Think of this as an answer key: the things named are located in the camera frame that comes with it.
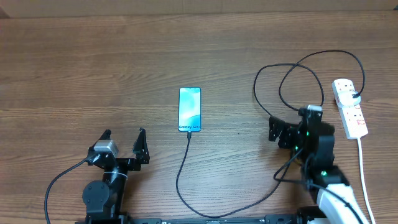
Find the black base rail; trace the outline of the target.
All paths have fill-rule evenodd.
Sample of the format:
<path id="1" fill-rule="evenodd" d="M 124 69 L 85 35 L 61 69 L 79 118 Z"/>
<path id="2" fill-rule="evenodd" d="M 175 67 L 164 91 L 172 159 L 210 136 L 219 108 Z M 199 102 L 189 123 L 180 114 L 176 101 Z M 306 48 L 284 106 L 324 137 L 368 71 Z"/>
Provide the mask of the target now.
<path id="1" fill-rule="evenodd" d="M 302 218 L 297 215 L 266 215 L 257 218 L 187 218 L 187 219 L 171 219 L 162 220 L 160 218 L 127 218 L 123 220 L 111 221 L 89 221 L 83 220 L 76 224 L 88 223 L 130 223 L 130 224 L 327 224 L 331 223 L 327 218 Z"/>

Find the white power strip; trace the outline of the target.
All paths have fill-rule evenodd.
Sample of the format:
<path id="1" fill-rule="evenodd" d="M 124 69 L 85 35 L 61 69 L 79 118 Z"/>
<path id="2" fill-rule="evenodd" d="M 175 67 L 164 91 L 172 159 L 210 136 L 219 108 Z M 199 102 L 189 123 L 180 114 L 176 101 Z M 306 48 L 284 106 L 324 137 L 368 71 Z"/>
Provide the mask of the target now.
<path id="1" fill-rule="evenodd" d="M 342 78 L 335 80 L 331 86 L 346 138 L 360 139 L 367 135 L 368 129 L 360 106 L 361 97 L 353 98 L 357 94 L 353 82 Z"/>

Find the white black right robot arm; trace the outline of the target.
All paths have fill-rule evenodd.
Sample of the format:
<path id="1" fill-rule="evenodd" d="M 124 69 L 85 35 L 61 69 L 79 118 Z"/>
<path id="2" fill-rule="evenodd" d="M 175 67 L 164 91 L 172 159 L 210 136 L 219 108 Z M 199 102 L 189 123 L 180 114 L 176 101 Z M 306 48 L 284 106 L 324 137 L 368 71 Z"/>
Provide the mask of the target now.
<path id="1" fill-rule="evenodd" d="M 291 158 L 279 168 L 273 178 L 278 182 L 301 185 L 311 195 L 314 206 L 302 207 L 288 217 L 274 217 L 277 223 L 367 223 L 348 179 L 334 165 L 335 128 L 322 121 L 322 108 L 310 105 L 300 108 L 299 124 L 290 124 L 271 116 L 269 140 L 291 150 Z M 282 169 L 298 159 L 301 179 L 278 177 Z"/>

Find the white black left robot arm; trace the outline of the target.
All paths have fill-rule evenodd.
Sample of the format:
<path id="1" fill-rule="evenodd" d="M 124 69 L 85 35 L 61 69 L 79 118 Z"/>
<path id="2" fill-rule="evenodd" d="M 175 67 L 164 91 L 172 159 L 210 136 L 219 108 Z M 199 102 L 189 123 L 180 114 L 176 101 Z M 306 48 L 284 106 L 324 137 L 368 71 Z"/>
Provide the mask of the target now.
<path id="1" fill-rule="evenodd" d="M 150 161 L 146 131 L 141 128 L 130 158 L 118 157 L 119 149 L 107 129 L 89 148 L 85 161 L 103 169 L 103 178 L 90 182 L 83 190 L 86 205 L 85 223 L 132 223 L 127 212 L 121 210 L 128 173 L 140 171 Z"/>

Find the Galaxy S24+ smartphone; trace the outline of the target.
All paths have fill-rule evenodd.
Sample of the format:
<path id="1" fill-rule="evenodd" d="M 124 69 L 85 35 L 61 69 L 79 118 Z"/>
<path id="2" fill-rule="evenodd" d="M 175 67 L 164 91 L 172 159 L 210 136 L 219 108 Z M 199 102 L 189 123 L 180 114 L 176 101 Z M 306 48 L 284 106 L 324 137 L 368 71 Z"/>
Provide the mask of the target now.
<path id="1" fill-rule="evenodd" d="M 178 130 L 180 132 L 201 131 L 201 88 L 179 89 Z"/>

